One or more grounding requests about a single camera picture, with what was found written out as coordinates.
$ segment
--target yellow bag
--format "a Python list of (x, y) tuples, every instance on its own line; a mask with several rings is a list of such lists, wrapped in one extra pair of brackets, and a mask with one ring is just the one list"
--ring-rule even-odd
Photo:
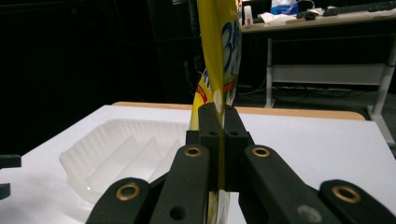
[(241, 62), (241, 28), (234, 0), (198, 0), (205, 71), (191, 111), (191, 130), (199, 130), (199, 106), (214, 102), (220, 127), (225, 104), (233, 105)]

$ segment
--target white table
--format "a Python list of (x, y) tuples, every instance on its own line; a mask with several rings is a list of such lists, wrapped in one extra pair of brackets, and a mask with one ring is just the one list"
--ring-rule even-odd
[[(104, 105), (22, 157), (21, 168), (0, 170), (11, 195), (0, 201), (0, 223), (84, 223), (93, 204), (67, 184), (60, 154), (112, 119), (190, 120), (190, 110)], [(330, 179), (350, 181), (396, 214), (396, 161), (373, 121), (241, 114), (256, 144), (275, 149), (302, 180), (318, 189)], [(243, 223), (231, 200), (228, 223)]]

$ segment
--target plastic packaging tray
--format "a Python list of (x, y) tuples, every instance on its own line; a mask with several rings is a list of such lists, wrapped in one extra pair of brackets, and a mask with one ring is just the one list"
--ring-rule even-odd
[(125, 177), (150, 183), (169, 171), (187, 129), (186, 123), (110, 120), (61, 154), (67, 184), (85, 201), (96, 203)]

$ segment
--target desk leg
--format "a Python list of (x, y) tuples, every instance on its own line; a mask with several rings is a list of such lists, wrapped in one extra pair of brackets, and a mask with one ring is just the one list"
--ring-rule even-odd
[(272, 97), (272, 82), (273, 82), (273, 67), (272, 67), (272, 38), (268, 38), (267, 51), (267, 89), (265, 107), (274, 107), (274, 100)]
[(388, 89), (390, 82), (392, 81), (393, 72), (396, 66), (396, 36), (393, 37), (392, 48), (390, 51), (390, 55), (388, 57), (387, 64), (385, 64), (385, 68), (379, 83), (378, 87), (378, 95), (376, 96), (375, 105), (368, 106), (368, 112), (370, 115), (370, 119), (375, 121), (378, 125), (381, 133), (384, 135), (385, 140), (388, 145), (394, 146), (395, 141), (388, 129), (387, 124), (384, 121), (384, 118), (381, 115), (382, 108), (384, 107), (385, 100), (387, 98)]

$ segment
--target computer keyboard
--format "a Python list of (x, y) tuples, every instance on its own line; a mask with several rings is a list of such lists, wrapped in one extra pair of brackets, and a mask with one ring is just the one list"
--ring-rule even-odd
[(376, 2), (376, 3), (362, 4), (356, 6), (328, 8), (324, 11), (323, 16), (330, 17), (339, 14), (361, 12), (361, 11), (375, 12), (382, 10), (392, 10), (394, 8), (396, 8), (396, 1)]

